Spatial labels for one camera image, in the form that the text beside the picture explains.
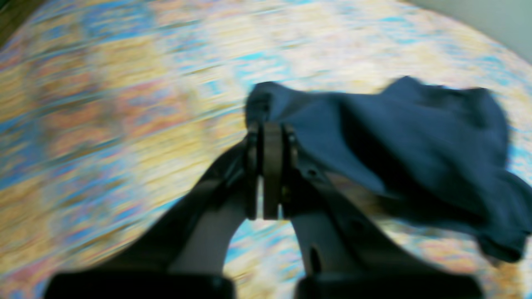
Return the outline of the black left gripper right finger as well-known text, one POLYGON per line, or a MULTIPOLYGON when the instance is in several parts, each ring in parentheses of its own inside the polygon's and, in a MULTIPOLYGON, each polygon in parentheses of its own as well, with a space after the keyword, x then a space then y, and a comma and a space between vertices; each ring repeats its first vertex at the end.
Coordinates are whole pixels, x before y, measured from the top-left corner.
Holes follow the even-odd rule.
POLYGON ((288 125, 262 125, 262 216, 288 219, 306 276, 296 299, 482 299, 479 284, 395 244, 298 152, 288 125))

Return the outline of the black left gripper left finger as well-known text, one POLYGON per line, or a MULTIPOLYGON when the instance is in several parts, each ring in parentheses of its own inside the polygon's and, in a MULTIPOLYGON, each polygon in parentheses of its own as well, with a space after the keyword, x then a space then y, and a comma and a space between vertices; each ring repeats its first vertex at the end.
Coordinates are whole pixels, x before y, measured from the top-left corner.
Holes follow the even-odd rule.
POLYGON ((82 271, 63 272, 46 299, 234 299, 223 274, 229 243, 256 216, 262 128, 224 152, 199 182, 119 254, 82 271))

